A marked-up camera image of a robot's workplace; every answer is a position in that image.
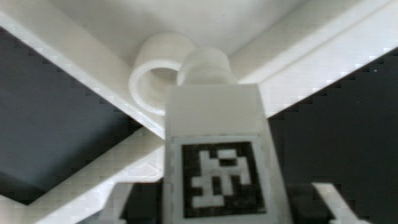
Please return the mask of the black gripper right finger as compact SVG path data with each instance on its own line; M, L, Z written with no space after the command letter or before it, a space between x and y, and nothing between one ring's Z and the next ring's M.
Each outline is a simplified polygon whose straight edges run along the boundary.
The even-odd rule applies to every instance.
M345 198L334 187L334 184L315 183L313 187L317 189L324 203L334 215L334 218L329 221L329 224L372 224L370 221L366 221L365 219L357 217L354 210L349 206L349 203L345 201Z

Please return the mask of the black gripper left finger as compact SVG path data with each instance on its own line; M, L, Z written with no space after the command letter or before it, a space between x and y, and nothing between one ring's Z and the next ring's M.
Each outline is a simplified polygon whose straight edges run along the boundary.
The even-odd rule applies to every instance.
M132 183L116 184L94 224L126 224L126 219L123 218L123 211L126 207L132 189Z

